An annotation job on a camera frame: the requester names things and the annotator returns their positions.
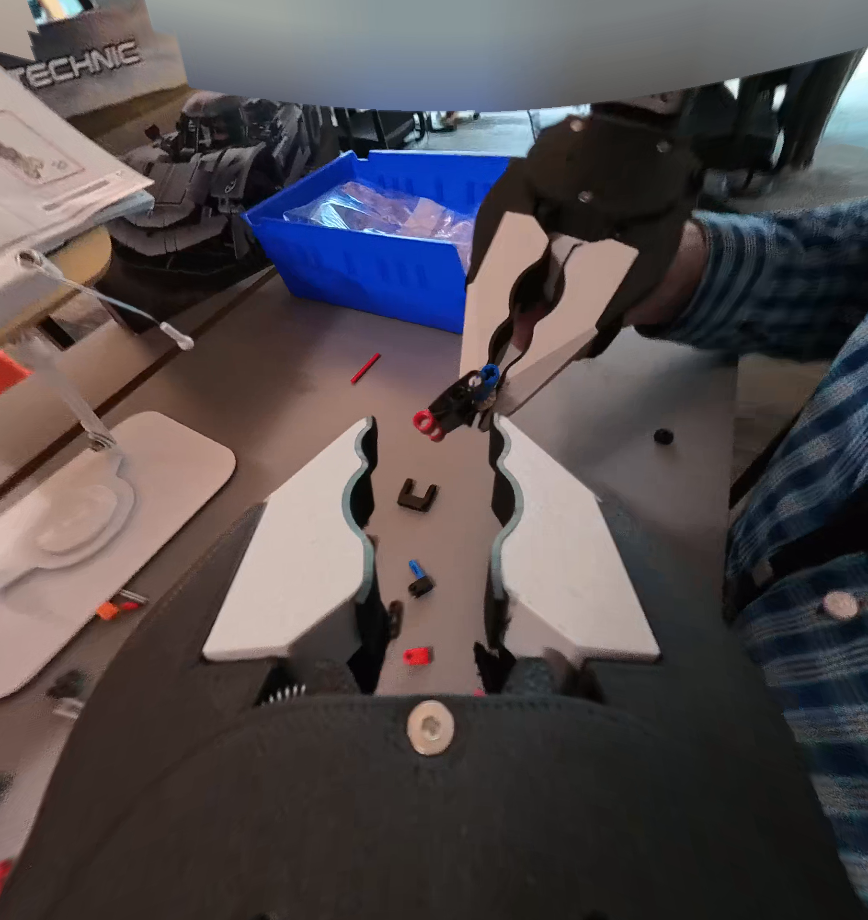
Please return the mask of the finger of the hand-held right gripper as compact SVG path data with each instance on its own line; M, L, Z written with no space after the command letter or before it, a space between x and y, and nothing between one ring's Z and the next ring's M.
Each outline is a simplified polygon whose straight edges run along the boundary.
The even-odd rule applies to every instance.
M480 369L488 362L488 349L497 328L519 316L530 324L531 338L520 361L509 369L509 381L547 382L553 378L553 361L542 354L542 334L546 331L549 303L543 280L536 283L536 293L526 293L520 306L513 305L521 279L537 267L550 247L548 236L535 217L505 213L497 232L486 248L477 272L467 280L465 315L460 357L462 373Z
M601 315L624 282L638 250L615 239L587 242L551 236L545 288L553 309L532 331L527 351L511 362L494 413L510 416L561 374L598 334Z

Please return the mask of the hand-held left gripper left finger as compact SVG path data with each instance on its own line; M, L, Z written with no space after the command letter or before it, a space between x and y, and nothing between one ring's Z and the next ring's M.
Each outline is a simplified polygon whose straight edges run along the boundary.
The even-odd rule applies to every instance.
M260 506L202 647L206 661L336 662L373 694L391 640L371 476L378 424L360 418Z

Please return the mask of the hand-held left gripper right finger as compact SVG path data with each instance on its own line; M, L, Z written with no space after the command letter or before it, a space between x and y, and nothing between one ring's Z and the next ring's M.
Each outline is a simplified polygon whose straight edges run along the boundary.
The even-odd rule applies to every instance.
M652 664L658 640L601 502L503 416L492 420L485 641L474 661L485 694L606 694L599 662Z

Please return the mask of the small black lego assembly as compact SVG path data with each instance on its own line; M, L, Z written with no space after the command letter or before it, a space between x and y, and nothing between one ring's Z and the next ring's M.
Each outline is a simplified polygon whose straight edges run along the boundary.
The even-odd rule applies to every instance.
M440 443L451 431L472 426L494 406L502 377L500 367L487 363L463 376L443 391L428 408L413 417L416 431Z

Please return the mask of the person's right forearm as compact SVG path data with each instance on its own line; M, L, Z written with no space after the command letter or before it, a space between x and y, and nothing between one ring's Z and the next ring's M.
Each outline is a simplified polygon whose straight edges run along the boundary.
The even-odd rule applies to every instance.
M868 315L868 198L693 217L709 244L703 280L672 325L640 335L815 362L834 357Z

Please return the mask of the dark lego set box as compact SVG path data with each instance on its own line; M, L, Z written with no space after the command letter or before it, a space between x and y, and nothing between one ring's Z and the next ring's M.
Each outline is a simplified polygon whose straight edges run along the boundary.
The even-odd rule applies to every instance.
M84 2L26 31L0 66L151 180L152 204L106 225L101 293L153 316L266 268L244 213L336 159L341 110L194 89L175 37L145 2Z

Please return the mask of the lego instruction booklet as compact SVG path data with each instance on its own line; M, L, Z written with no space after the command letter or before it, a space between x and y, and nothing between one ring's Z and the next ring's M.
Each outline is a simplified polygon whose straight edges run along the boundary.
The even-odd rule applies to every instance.
M0 259L149 209L151 188L0 67Z

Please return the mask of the person's right hand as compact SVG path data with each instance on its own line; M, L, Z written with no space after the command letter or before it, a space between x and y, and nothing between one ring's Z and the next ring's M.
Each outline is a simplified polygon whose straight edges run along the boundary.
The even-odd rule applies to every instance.
M709 257L704 226L693 217L682 228L677 252L656 288L624 317L626 328L672 325L693 301Z

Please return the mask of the blue plastic bin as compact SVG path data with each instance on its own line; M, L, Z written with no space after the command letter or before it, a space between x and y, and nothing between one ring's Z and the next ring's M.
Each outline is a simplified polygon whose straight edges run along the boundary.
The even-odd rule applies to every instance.
M473 214L508 165L508 156L474 152L348 152L260 202L244 221L293 295L460 334L465 270L450 243L295 223L285 213L356 181Z

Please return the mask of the clear plastic parts bags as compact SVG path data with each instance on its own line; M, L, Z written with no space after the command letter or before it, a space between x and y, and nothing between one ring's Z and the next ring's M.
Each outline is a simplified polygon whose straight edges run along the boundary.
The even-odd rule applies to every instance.
M346 181L312 201L288 208L282 218L291 224L307 224L358 233L442 241L458 250L472 247L474 214L396 190Z

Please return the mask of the book stand with white base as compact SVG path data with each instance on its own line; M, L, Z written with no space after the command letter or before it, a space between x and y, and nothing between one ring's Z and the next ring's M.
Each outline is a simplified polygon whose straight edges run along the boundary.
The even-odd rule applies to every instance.
M0 505L0 699L28 684L228 482L233 452L155 411L112 429L30 329L27 384L60 398L87 447Z

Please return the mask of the black chair legs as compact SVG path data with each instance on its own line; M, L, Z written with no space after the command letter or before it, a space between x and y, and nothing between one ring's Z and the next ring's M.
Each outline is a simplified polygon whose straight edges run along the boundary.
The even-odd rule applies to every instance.
M742 77L727 133L728 197L754 197L811 167L831 114L866 48Z

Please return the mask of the person's plaid shirt torso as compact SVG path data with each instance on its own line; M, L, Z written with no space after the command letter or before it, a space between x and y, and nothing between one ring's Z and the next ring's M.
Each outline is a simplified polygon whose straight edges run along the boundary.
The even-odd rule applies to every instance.
M831 364L748 493L730 599L868 911L868 311L846 338L815 314L740 324L747 351Z

